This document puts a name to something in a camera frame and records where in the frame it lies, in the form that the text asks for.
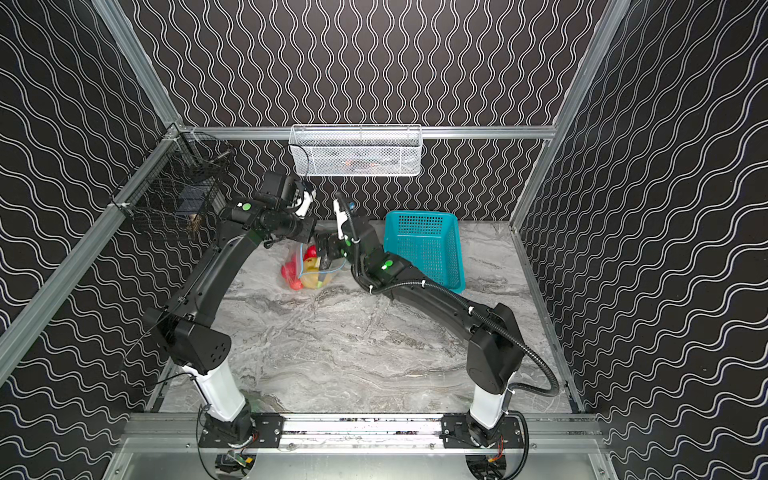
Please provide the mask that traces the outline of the dark eggplant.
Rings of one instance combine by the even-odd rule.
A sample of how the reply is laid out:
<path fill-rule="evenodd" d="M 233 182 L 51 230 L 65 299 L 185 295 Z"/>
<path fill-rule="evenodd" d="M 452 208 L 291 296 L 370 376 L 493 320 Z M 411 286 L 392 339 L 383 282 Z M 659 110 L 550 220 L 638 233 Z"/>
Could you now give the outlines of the dark eggplant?
<path fill-rule="evenodd" d="M 329 253 L 324 253 L 319 257 L 318 269 L 323 271 L 329 271 L 332 265 L 333 258 Z"/>

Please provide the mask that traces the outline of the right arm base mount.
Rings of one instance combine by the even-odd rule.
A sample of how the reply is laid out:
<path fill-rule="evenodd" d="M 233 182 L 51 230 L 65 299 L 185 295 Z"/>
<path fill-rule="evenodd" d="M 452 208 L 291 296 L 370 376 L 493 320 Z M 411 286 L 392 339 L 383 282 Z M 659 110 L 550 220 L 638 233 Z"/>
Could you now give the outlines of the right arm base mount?
<path fill-rule="evenodd" d="M 483 427 L 469 413 L 445 414 L 440 419 L 440 439 L 447 449 L 458 448 L 522 448 L 523 429 L 514 416 L 502 416 L 492 428 Z"/>

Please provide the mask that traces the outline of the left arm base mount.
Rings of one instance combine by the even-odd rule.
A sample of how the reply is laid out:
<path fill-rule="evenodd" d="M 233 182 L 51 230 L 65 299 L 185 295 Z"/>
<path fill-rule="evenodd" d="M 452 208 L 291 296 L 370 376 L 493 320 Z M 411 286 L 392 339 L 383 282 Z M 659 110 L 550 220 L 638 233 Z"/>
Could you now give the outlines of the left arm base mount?
<path fill-rule="evenodd" d="M 277 413 L 242 414 L 232 422 L 223 422 L 209 414 L 197 444 L 202 448 L 276 448 L 279 446 L 285 418 Z"/>

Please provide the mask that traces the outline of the yellow lemon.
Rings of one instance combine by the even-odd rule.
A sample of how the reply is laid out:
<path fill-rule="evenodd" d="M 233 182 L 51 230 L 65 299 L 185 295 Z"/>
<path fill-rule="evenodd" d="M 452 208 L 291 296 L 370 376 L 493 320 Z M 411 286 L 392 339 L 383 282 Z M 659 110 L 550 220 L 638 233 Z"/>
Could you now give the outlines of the yellow lemon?
<path fill-rule="evenodd" d="M 299 279 L 305 288 L 316 290 L 322 288 L 325 285 L 326 276 L 327 274 L 324 271 L 321 272 L 318 269 L 312 268 L 304 271 L 299 276 Z"/>

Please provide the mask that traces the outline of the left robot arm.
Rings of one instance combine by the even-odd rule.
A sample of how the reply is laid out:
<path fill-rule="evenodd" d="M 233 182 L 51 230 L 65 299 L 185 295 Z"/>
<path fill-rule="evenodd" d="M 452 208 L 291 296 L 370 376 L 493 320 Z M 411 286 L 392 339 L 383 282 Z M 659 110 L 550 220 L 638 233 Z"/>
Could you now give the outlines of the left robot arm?
<path fill-rule="evenodd" d="M 313 201 L 314 188 L 307 180 L 265 173 L 255 196 L 236 198 L 219 210 L 214 240 L 190 278 L 164 306 L 143 317 L 153 341 L 192 377 L 206 414 L 219 423 L 237 422 L 248 405 L 228 363 L 232 340 L 213 328 L 220 304 L 257 248 L 311 239 Z"/>

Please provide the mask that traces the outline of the red tomato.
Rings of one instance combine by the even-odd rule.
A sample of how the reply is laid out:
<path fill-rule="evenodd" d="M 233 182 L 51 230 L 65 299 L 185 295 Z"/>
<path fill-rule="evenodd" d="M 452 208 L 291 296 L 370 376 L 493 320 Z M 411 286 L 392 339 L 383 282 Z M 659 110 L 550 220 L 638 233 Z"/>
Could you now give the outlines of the red tomato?
<path fill-rule="evenodd" d="M 315 245 L 310 245 L 307 247 L 306 252 L 303 255 L 303 260 L 306 261 L 308 259 L 316 258 L 317 257 L 317 248 Z"/>
<path fill-rule="evenodd" d="M 280 274 L 290 289 L 298 291 L 304 288 L 303 283 L 298 278 L 296 265 L 294 263 L 283 264 L 280 269 Z"/>

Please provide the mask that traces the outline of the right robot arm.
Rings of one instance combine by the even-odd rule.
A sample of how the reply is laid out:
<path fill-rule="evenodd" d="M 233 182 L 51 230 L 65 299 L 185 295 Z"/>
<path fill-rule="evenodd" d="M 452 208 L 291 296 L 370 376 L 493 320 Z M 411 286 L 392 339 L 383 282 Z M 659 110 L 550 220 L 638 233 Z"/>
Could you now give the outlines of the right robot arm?
<path fill-rule="evenodd" d="M 352 276 L 363 290 L 411 306 L 467 341 L 466 371 L 475 385 L 469 417 L 476 425 L 495 428 L 515 392 L 547 398 L 560 393 L 555 373 L 525 343 L 509 307 L 469 300 L 429 278 L 404 257 L 386 251 L 351 198 L 338 194 L 334 212 L 337 238 L 329 246 L 349 262 Z"/>

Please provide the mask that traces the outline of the clear zip top bag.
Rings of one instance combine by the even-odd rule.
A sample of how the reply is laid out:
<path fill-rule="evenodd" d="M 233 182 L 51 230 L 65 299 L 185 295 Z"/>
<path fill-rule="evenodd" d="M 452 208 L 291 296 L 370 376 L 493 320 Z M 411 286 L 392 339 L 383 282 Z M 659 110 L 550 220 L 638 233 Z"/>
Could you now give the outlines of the clear zip top bag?
<path fill-rule="evenodd" d="M 295 243 L 280 267 L 280 276 L 291 290 L 318 290 L 327 286 L 346 265 L 344 257 L 323 259 L 314 243 Z"/>

